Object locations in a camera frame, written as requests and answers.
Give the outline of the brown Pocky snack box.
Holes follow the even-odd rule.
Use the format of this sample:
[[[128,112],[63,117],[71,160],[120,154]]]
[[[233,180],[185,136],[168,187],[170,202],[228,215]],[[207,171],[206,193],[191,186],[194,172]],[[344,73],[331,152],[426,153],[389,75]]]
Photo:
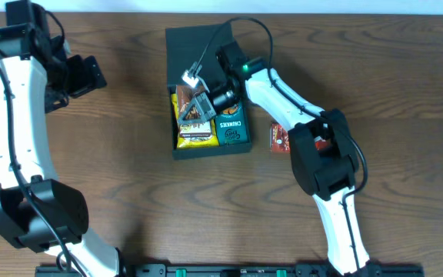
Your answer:
[[[181,114],[187,112],[187,114],[183,117],[185,121],[200,119],[196,106],[193,105],[191,108],[189,108],[188,105],[194,96],[203,92],[204,90],[205,87],[203,85],[198,85],[196,88],[192,88],[189,85],[176,86],[178,106],[177,118],[181,118]],[[179,135],[182,138],[205,138],[212,135],[212,127],[209,122],[178,124],[178,127]]]

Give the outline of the teal Chunkies cookie box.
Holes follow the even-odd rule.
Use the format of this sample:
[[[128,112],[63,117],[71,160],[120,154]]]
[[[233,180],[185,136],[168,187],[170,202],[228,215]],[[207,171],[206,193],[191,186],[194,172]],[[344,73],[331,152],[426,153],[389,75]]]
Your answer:
[[[219,145],[234,145],[248,141],[245,124],[245,109],[242,102],[222,111],[215,117]]]

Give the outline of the yellow Hacks candy bag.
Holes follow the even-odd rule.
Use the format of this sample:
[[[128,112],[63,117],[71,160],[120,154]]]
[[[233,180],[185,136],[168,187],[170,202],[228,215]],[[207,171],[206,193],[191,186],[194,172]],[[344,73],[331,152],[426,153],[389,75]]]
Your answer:
[[[218,137],[215,131],[215,121],[202,124],[187,124],[178,126],[178,149],[193,149],[218,147]]]

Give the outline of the red Hello Panda box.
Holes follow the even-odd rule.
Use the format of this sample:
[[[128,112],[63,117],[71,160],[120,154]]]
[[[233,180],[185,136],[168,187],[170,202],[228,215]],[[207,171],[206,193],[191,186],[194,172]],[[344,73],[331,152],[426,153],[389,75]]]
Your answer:
[[[322,137],[315,138],[315,147],[318,151],[328,148],[331,143]],[[290,144],[288,133],[278,123],[272,123],[270,128],[270,149],[276,153],[289,153]]]

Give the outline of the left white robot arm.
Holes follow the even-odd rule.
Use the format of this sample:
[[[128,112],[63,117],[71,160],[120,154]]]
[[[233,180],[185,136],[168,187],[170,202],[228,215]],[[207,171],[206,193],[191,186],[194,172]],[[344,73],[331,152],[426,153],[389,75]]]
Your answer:
[[[90,227],[83,194],[61,183],[45,116],[106,86],[92,56],[52,36],[52,13],[30,1],[5,6],[0,28],[0,236],[56,259],[49,275],[126,276],[120,251]]]

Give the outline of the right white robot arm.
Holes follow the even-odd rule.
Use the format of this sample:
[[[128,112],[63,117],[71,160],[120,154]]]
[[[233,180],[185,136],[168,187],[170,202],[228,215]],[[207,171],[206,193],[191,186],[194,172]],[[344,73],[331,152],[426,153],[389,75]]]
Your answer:
[[[354,207],[355,174],[366,166],[344,115],[326,111],[287,85],[270,62],[248,58],[237,42],[215,53],[225,82],[194,94],[178,124],[209,122],[246,97],[288,134],[297,183],[318,206],[328,243],[328,261],[343,276],[360,276],[370,258],[361,240]]]

